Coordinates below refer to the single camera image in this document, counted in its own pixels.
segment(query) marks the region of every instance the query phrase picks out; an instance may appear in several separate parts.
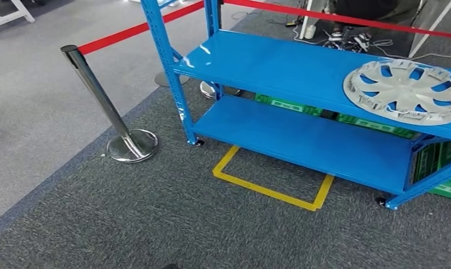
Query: black object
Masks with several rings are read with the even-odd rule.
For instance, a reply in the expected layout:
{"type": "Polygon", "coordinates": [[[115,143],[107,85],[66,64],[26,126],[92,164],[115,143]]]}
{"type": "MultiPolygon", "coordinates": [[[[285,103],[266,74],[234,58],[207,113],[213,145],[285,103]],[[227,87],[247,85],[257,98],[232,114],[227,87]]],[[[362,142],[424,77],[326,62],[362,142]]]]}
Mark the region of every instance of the black object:
{"type": "Polygon", "coordinates": [[[387,202],[387,199],[383,197],[377,197],[375,201],[379,204],[379,206],[385,207],[385,203],[387,202]]]}
{"type": "Polygon", "coordinates": [[[204,143],[205,143],[204,140],[197,140],[196,146],[200,147],[200,146],[204,145],[204,143]]]}
{"type": "Polygon", "coordinates": [[[166,267],[163,267],[162,269],[180,269],[178,265],[171,263],[169,265],[166,265],[166,267]]]}
{"type": "Polygon", "coordinates": [[[365,20],[377,20],[392,12],[397,6],[398,0],[338,0],[335,13],[365,20]]]}

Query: blue shelf board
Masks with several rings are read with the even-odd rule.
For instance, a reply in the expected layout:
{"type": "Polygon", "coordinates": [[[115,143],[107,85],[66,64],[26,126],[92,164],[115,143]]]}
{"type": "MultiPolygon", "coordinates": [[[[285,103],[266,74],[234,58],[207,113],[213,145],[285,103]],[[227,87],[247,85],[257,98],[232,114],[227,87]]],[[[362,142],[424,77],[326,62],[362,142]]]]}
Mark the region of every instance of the blue shelf board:
{"type": "Polygon", "coordinates": [[[201,80],[451,139],[451,123],[442,126],[400,123],[366,112],[349,101],[342,90],[347,74],[364,63],[381,59],[384,58],[219,31],[173,69],[201,80]]]}
{"type": "Polygon", "coordinates": [[[410,167],[409,140],[230,95],[193,130],[393,194],[403,193],[410,167]]]}

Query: shelf foot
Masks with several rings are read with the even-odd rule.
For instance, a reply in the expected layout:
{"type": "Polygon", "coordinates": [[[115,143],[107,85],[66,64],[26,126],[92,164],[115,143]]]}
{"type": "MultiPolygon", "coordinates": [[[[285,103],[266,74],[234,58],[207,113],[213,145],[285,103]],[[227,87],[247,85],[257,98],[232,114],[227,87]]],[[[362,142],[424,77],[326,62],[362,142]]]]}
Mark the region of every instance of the shelf foot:
{"type": "Polygon", "coordinates": [[[196,146],[200,147],[203,146],[205,144],[204,140],[197,140],[196,142],[196,146]]]}
{"type": "Polygon", "coordinates": [[[390,205],[387,204],[387,199],[383,197],[377,197],[375,201],[379,204],[379,206],[385,207],[390,210],[397,210],[397,207],[390,207],[390,205]]]}

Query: yellow floor tape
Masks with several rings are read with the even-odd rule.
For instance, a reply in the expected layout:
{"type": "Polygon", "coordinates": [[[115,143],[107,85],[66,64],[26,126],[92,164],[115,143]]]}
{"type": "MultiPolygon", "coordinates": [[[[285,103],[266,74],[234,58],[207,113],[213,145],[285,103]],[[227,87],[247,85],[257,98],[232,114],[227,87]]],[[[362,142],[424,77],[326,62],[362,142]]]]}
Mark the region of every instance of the yellow floor tape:
{"type": "Polygon", "coordinates": [[[309,202],[296,199],[294,197],[288,196],[288,195],[280,193],[280,192],[275,192],[271,189],[267,189],[260,185],[253,184],[251,182],[234,177],[232,175],[223,173],[222,169],[224,169],[224,167],[229,163],[229,161],[232,159],[232,157],[234,157],[234,155],[237,153],[237,151],[239,149],[240,148],[237,146],[233,146],[232,148],[230,148],[229,152],[227,152],[227,154],[225,154],[225,156],[222,158],[222,160],[220,160],[218,162],[218,164],[214,167],[214,169],[212,169],[212,174],[215,177],[218,177],[218,178],[228,181],[230,183],[242,186],[247,189],[251,189],[252,191],[268,195],[275,199],[282,200],[284,202],[290,203],[295,206],[299,206],[301,208],[304,208],[304,209],[307,209],[310,211],[316,211],[316,209],[320,209],[323,206],[324,200],[326,199],[326,196],[328,195],[332,181],[334,180],[334,176],[326,175],[326,177],[323,180],[323,183],[321,184],[321,187],[319,188],[318,194],[316,195],[316,197],[314,199],[314,202],[309,203],[309,202]]]}

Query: blue shelf upright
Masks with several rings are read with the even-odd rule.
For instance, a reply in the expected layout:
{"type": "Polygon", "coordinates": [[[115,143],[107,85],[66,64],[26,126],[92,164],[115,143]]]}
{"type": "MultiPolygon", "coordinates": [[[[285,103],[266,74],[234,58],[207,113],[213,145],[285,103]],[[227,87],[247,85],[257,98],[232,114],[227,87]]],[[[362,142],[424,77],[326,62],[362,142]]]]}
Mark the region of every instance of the blue shelf upright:
{"type": "Polygon", "coordinates": [[[376,188],[391,194],[382,202],[393,210],[451,179],[449,164],[415,184],[410,182],[412,156],[425,144],[451,140],[451,123],[415,126],[395,122],[358,108],[345,96],[342,82],[347,74],[381,57],[221,30],[217,0],[204,0],[208,39],[182,57],[169,43],[156,0],[142,0],[142,7],[188,143],[196,144],[201,135],[376,188]],[[195,123],[179,75],[213,81],[209,84],[216,89],[216,102],[195,123]],[[411,141],[312,117],[224,95],[223,85],[424,135],[411,141]]]}

